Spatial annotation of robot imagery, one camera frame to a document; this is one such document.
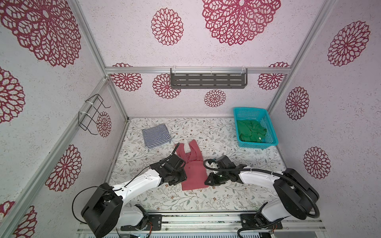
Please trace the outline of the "green tank top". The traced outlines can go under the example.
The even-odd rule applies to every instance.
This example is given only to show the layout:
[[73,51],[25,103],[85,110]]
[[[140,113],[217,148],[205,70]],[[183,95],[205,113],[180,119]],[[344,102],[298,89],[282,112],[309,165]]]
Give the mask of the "green tank top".
[[267,134],[267,129],[255,120],[237,120],[237,129],[243,142],[262,143]]

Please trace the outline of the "maroon red tank top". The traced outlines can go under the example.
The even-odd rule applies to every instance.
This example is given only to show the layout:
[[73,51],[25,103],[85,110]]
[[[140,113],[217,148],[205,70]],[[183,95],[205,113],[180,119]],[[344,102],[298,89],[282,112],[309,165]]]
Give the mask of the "maroon red tank top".
[[206,168],[203,165],[204,159],[202,152],[195,140],[189,143],[190,152],[185,152],[185,145],[180,143],[176,150],[177,156],[179,156],[184,162],[184,170],[187,179],[182,182],[182,191],[195,190],[207,188],[205,181],[208,178]]

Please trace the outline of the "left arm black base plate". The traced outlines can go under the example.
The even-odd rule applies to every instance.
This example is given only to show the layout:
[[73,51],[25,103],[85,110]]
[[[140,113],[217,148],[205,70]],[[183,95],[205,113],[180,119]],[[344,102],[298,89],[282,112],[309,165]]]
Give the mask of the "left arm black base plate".
[[162,218],[160,214],[149,215],[136,226],[122,226],[121,231],[160,231],[162,228]]

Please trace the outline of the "blue white striped tank top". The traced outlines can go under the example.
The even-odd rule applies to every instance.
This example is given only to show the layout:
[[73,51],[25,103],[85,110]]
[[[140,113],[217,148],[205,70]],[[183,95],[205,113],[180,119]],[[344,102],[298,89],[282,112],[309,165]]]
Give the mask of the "blue white striped tank top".
[[143,129],[142,135],[144,139],[144,145],[148,149],[163,145],[172,140],[169,130],[165,124]]

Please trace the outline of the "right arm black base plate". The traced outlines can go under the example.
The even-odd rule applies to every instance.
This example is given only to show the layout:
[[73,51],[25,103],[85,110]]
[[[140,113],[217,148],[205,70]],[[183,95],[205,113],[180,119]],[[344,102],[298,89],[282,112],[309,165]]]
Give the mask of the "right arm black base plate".
[[244,213],[240,214],[240,220],[243,231],[248,230],[276,230],[282,229],[281,219],[276,221],[268,221],[262,214],[260,213]]

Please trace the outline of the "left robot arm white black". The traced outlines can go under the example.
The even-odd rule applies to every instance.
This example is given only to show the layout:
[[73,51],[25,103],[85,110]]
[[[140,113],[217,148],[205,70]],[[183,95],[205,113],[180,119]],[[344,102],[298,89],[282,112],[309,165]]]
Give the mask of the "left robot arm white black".
[[130,181],[114,186],[108,183],[98,186],[81,211],[84,223],[97,238],[106,236],[115,228],[130,226],[143,230],[151,227],[149,214],[141,205],[124,206],[133,198],[164,183],[177,185],[184,182],[187,179],[184,166],[182,159],[155,164]]

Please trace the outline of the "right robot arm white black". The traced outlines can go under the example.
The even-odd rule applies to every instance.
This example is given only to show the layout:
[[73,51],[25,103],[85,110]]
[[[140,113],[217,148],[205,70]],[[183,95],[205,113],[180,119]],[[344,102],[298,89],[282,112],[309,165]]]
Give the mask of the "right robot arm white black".
[[320,217],[316,205],[318,192],[294,169],[276,173],[246,165],[212,168],[204,163],[204,167],[212,170],[206,185],[217,186],[232,181],[275,189],[278,198],[265,203],[256,213],[257,221],[262,225],[269,226],[290,216],[299,220]]

